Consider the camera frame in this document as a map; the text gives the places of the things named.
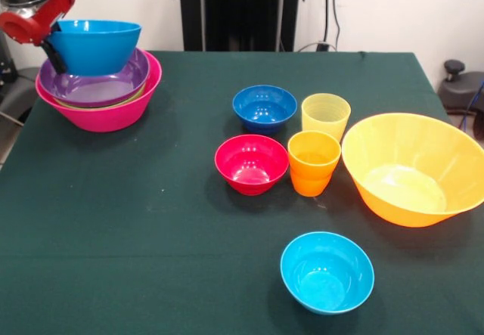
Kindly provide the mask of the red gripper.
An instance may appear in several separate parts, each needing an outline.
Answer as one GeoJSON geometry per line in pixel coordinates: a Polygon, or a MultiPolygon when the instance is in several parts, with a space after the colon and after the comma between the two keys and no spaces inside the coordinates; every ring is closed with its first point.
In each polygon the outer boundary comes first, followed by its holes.
{"type": "Polygon", "coordinates": [[[58,20],[75,0],[1,0],[1,30],[20,44],[40,45],[57,74],[67,73],[58,47],[46,37],[60,32],[58,20]]]}

